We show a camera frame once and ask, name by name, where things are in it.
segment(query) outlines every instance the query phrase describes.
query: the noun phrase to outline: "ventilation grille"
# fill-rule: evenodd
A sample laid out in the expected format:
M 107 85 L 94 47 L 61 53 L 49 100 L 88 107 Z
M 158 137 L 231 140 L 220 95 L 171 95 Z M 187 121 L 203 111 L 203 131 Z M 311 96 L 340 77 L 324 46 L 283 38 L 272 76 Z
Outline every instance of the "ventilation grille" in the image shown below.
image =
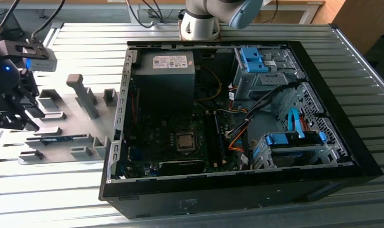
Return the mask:
M 280 93 L 272 104 L 272 109 L 276 110 L 279 120 L 279 130 L 288 131 L 288 112 L 291 108 L 296 108 L 300 113 L 306 115 L 306 120 L 311 130 L 323 131 L 328 137 L 331 144 L 335 144 L 338 149 L 336 152 L 340 156 L 346 156 L 342 141 L 335 133 L 330 119 L 318 118 L 315 114 L 323 113 L 323 107 L 316 100 L 316 96 L 311 91 L 308 83 L 303 83 L 299 88 L 290 89 Z

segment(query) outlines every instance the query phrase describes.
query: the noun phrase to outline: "slotted metal table surface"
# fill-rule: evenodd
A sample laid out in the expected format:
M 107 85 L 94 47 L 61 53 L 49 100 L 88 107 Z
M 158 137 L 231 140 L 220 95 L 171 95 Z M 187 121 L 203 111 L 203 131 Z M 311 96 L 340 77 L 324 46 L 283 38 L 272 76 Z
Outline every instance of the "slotted metal table surface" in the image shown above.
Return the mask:
M 299 40 L 384 171 L 384 81 L 340 30 L 327 25 L 252 25 L 222 28 L 224 40 Z M 59 58 L 55 73 L 37 73 L 40 89 L 59 88 L 70 73 L 84 75 L 95 93 L 119 89 L 130 40 L 178 40 L 176 24 L 146 29 L 131 24 L 53 26 L 45 44 Z M 0 132 L 0 138 L 17 137 Z M 270 208 L 128 220 L 98 200 L 103 161 L 0 165 L 0 226 L 17 227 L 384 227 L 384 176 L 318 202 Z

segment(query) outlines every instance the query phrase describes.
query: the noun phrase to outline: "power cable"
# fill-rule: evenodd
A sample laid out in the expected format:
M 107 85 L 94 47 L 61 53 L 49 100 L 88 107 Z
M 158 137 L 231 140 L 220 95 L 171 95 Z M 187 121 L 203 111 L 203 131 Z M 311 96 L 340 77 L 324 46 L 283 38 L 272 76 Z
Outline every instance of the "power cable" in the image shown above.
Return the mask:
M 154 3 L 155 3 L 155 6 L 156 6 L 156 8 L 158 8 L 158 10 L 159 10 L 159 12 L 160 12 L 160 16 L 162 16 L 163 23 L 164 23 L 163 12 L 162 12 L 162 9 L 160 9 L 160 7 L 159 7 L 159 4 L 156 3 L 156 0 L 154 0 Z
M 166 23 L 166 20 L 171 17 L 172 12 L 174 12 L 174 9 L 171 10 L 171 12 L 168 14 L 168 17 L 164 19 L 164 23 Z
M 45 23 L 41 25 L 41 27 L 32 33 L 32 36 L 29 38 L 29 41 L 37 41 L 37 34 L 45 29 L 45 27 L 49 25 L 51 21 L 57 16 L 59 12 L 61 11 L 61 8 L 64 6 L 66 0 L 61 0 L 59 8 L 55 10 L 52 16 L 47 19 Z
M 279 12 L 279 0 L 275 0 L 275 3 L 276 3 L 276 7 L 275 7 L 275 11 L 274 11 L 274 16 L 272 16 L 272 18 L 271 18 L 270 20 L 262 22 L 262 24 L 268 23 L 268 22 L 270 22 L 270 23 L 274 22 L 274 19 L 275 19 L 275 17 L 276 17 L 276 13 Z
M 13 14 L 13 11 L 16 9 L 16 6 L 17 6 L 19 2 L 20 2 L 20 0 L 15 0 L 13 4 L 12 4 L 12 6 L 11 6 L 8 12 L 7 12 L 7 15 L 4 16 L 3 20 L 1 20 L 1 23 L 0 23 L 0 34 L 1 34 L 1 31 L 3 31 L 3 27 L 7 24 L 7 21 L 8 21 L 9 17 L 11 17 L 11 15 Z
M 154 13 L 156 14 L 156 16 L 160 19 L 160 22 L 164 23 L 164 18 L 160 16 L 160 14 L 158 13 L 158 11 L 155 11 L 155 9 L 152 8 L 152 6 L 147 3 L 146 0 L 142 0 L 144 2 L 144 4 L 147 5 L 147 7 L 154 11 Z
M 134 8 L 132 8 L 132 6 L 131 6 L 130 0 L 127 0 L 127 5 L 128 5 L 130 11 L 131 11 L 131 13 L 132 13 L 132 15 L 134 15 L 138 23 L 139 23 L 144 28 L 147 28 L 147 29 L 150 29 L 152 26 L 155 26 L 155 21 L 152 21 L 150 25 L 144 25 L 144 24 L 140 22 L 140 19 L 136 17 L 136 13 L 135 13 Z

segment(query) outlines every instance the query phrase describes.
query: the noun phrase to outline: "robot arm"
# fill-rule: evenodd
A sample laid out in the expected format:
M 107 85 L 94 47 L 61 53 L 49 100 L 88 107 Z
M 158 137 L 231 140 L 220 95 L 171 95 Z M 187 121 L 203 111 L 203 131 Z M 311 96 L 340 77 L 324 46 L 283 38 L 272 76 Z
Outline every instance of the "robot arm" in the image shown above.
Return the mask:
M 0 41 L 0 128 L 39 130 L 25 113 L 28 111 L 35 118 L 44 117 L 36 101 L 35 77 L 28 69 L 17 69 L 12 57 L 48 59 L 48 52 L 40 43 Z
M 186 40 L 215 40 L 219 21 L 235 29 L 246 28 L 260 11 L 263 0 L 187 0 L 180 34 Z

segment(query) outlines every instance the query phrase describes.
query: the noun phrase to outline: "motherboard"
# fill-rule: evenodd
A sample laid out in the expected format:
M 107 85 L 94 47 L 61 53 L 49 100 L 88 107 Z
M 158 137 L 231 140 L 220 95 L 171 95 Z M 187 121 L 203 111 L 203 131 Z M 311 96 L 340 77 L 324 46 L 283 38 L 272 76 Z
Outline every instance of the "motherboard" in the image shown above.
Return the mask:
M 130 136 L 127 173 L 131 178 L 238 170 L 227 150 L 230 115 L 195 111 L 191 116 L 143 115 Z

